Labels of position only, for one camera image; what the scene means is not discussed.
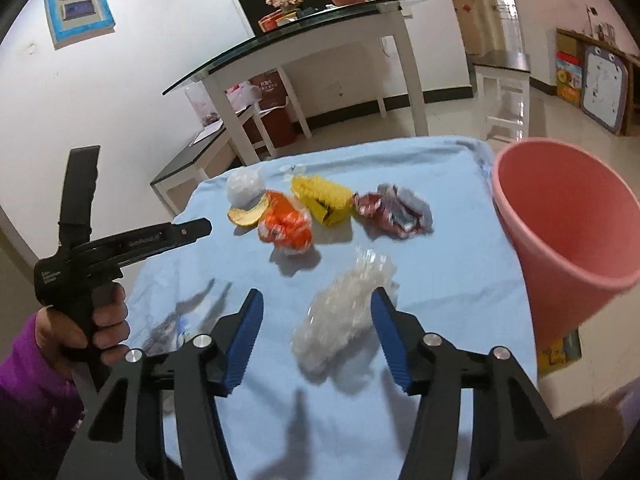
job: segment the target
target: purple sleeve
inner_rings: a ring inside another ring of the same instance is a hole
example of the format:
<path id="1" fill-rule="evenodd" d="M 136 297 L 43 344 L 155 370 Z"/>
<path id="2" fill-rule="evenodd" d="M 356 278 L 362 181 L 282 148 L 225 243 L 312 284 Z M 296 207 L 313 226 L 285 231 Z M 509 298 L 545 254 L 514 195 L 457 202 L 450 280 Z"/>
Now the purple sleeve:
<path id="1" fill-rule="evenodd" d="M 41 454 L 50 465 L 59 465 L 81 413 L 74 384 L 55 373 L 40 354 L 35 315 L 30 317 L 0 366 L 0 447 L 16 448 L 26 465 Z M 20 456 L 14 454 L 17 462 Z"/>

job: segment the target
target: glass tabletop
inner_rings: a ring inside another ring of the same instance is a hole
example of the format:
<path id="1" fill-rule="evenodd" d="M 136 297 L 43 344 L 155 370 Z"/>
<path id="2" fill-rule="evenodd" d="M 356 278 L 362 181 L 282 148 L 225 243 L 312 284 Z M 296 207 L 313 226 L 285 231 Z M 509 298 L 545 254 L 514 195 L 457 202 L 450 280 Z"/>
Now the glass tabletop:
<path id="1" fill-rule="evenodd" d="M 180 81 L 175 82 L 167 90 L 162 92 L 165 95 L 176 88 L 180 88 L 190 82 L 200 81 L 207 75 L 214 73 L 223 66 L 241 59 L 248 54 L 260 50 L 270 44 L 278 41 L 286 40 L 291 36 L 306 32 L 313 28 L 322 27 L 323 25 L 329 25 L 330 23 L 337 23 L 344 20 L 350 20 L 359 16 L 367 16 L 369 14 L 379 14 L 381 12 L 387 12 L 388 10 L 396 10 L 399 7 L 407 9 L 412 5 L 424 2 L 425 0 L 371 0 L 361 4 L 354 4 L 350 6 L 335 7 L 333 9 L 321 10 L 304 18 L 300 18 L 295 22 L 287 23 L 281 27 L 271 30 L 261 36 L 255 36 L 249 38 L 242 43 L 230 48 L 229 50 L 217 55 L 210 59 L 205 64 L 197 67 L 191 73 L 188 73 Z"/>

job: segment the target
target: human hand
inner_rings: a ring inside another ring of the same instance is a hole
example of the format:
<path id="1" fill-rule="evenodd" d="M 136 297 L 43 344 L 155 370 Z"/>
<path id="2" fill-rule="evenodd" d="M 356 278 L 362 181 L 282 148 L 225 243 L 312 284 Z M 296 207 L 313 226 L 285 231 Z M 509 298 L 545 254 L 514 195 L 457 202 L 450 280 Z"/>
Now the human hand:
<path id="1" fill-rule="evenodd" d="M 93 343 L 101 350 L 101 361 L 113 366 L 129 351 L 129 347 L 119 344 L 129 337 L 129 325 L 125 321 L 129 311 L 124 303 L 124 288 L 119 283 L 113 284 L 113 303 L 94 310 L 94 323 L 98 332 L 94 334 Z M 71 361 L 62 355 L 62 347 L 85 348 L 86 336 L 71 318 L 46 306 L 36 315 L 36 345 L 45 361 L 59 375 L 71 378 Z"/>

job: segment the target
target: silver screw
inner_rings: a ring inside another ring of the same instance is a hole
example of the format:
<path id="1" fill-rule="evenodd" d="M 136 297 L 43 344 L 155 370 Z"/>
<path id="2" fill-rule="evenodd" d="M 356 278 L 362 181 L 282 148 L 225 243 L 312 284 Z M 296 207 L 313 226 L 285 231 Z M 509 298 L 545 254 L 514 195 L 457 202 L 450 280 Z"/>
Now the silver screw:
<path id="1" fill-rule="evenodd" d="M 130 363 L 137 363 L 142 359 L 142 350 L 138 350 L 137 348 L 129 350 L 124 358 Z"/>
<path id="2" fill-rule="evenodd" d="M 211 344 L 211 336 L 200 334 L 193 338 L 193 345 L 198 348 L 206 348 Z"/>
<path id="3" fill-rule="evenodd" d="M 506 361 L 511 357 L 511 352 L 504 346 L 497 346 L 494 348 L 494 356 L 501 361 Z"/>
<path id="4" fill-rule="evenodd" d="M 424 335 L 422 342 L 427 346 L 440 346 L 442 344 L 442 338 L 438 334 L 429 332 Z"/>

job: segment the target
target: blue picture frame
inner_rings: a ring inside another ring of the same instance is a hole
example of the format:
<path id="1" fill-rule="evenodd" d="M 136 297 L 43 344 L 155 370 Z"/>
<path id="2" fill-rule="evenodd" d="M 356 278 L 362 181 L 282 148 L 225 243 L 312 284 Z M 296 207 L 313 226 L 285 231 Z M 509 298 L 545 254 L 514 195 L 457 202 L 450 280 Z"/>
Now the blue picture frame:
<path id="1" fill-rule="evenodd" d="M 116 22 L 111 15 L 111 10 L 109 9 L 107 0 L 96 1 L 100 5 L 102 15 L 104 16 L 103 20 L 100 20 L 99 22 L 87 23 L 85 25 L 79 25 L 78 27 L 64 30 L 62 27 L 62 20 L 60 20 L 60 16 L 56 12 L 58 8 L 58 0 L 46 0 L 47 13 L 49 14 L 49 23 L 51 26 L 52 34 L 54 36 L 54 42 L 56 44 L 63 41 L 72 40 L 73 38 L 76 38 L 77 36 L 83 35 L 87 32 L 111 29 L 115 26 Z"/>

